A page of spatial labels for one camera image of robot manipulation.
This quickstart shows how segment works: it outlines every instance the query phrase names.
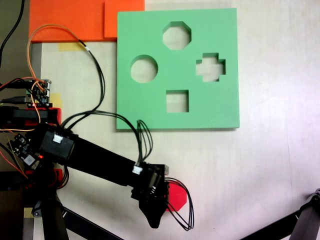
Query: yellow tape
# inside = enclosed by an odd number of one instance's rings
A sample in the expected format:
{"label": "yellow tape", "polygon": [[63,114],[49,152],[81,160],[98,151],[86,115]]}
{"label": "yellow tape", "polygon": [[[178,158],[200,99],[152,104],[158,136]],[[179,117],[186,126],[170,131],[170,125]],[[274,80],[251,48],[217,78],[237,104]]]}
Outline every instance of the yellow tape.
{"label": "yellow tape", "polygon": [[62,100],[60,93],[50,93],[50,103],[54,108],[62,108]]}
{"label": "yellow tape", "polygon": [[77,52],[86,51],[80,42],[60,42],[58,43],[59,52]]}
{"label": "yellow tape", "polygon": [[32,215],[32,207],[25,207],[24,208],[24,218],[25,219],[32,219],[34,216]]}

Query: white table surface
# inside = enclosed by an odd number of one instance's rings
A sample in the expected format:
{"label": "white table surface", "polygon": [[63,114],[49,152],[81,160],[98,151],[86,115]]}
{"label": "white table surface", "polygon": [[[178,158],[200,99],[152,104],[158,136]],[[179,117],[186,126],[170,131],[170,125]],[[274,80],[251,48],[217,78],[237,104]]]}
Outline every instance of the white table surface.
{"label": "white table surface", "polygon": [[[152,132],[147,161],[167,164],[170,176],[192,195],[195,227],[189,232],[170,214],[158,229],[150,228],[130,198],[131,187],[73,169],[58,192],[63,205],[125,240],[239,240],[299,209],[320,187],[320,1],[146,0],[145,6],[147,11],[237,8],[240,128]],[[100,109],[115,112],[117,44],[88,46],[106,79]],[[99,100],[97,71],[83,51],[43,44],[41,77],[61,93],[64,118]],[[115,119],[90,116],[74,131],[137,159],[134,135],[116,132]],[[187,207],[181,214],[187,216]],[[40,218],[34,231],[34,239],[43,239]],[[83,239],[69,233],[71,240]]]}

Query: octagonal hole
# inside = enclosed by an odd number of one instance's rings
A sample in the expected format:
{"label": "octagonal hole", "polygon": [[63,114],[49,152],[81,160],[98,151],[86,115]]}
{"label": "octagonal hole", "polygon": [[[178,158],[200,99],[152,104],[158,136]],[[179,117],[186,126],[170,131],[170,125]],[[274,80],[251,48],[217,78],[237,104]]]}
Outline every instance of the octagonal hole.
{"label": "octagonal hole", "polygon": [[191,28],[183,21],[172,21],[163,29],[162,41],[171,50],[184,49],[191,42]]}
{"label": "octagonal hole", "polygon": [[137,56],[131,65],[131,77],[138,83],[146,84],[151,82],[158,73],[156,60],[149,55]]}

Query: orange foam sheet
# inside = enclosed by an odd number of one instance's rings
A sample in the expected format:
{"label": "orange foam sheet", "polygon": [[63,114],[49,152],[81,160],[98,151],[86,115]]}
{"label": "orange foam sheet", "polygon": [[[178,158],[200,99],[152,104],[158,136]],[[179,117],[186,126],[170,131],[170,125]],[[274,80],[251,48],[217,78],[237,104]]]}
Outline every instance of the orange foam sheet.
{"label": "orange foam sheet", "polygon": [[[116,41],[118,12],[144,9],[144,0],[30,0],[29,36],[42,25],[59,24],[85,42]],[[33,43],[75,41],[68,32],[54,27],[39,31],[32,39]]]}
{"label": "orange foam sheet", "polygon": [[118,36],[118,12],[144,11],[145,0],[105,0],[104,37],[116,41]]}

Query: square hole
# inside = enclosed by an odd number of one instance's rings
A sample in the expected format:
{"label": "square hole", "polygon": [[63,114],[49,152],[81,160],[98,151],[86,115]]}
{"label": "square hole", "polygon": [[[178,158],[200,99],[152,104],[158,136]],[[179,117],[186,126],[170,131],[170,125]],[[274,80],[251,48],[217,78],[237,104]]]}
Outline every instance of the square hole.
{"label": "square hole", "polygon": [[189,112],[189,91],[188,90],[167,90],[166,91],[166,112],[167,113],[188,113]]}

